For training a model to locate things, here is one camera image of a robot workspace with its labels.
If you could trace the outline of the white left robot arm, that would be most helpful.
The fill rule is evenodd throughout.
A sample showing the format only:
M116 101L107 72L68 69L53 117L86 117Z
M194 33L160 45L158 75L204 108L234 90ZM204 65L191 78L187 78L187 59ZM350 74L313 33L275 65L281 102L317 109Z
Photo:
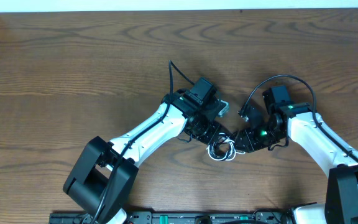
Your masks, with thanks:
M167 94L156 112L133 130L105 141L90 140L67 177L63 191L92 223L124 223L123 209L140 165L162 144L186 132L209 144L217 138L228 103L213 93Z

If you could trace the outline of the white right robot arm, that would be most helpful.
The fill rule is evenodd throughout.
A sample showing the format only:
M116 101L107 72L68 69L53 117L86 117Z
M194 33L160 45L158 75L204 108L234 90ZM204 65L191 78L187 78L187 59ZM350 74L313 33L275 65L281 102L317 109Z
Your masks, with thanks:
M291 208L280 223L358 223L358 151L329 128L307 103L271 103L264 121L252 106L239 115L250 127L236 137L236 148L255 152L278 147L280 140L299 144L328 178L326 201Z

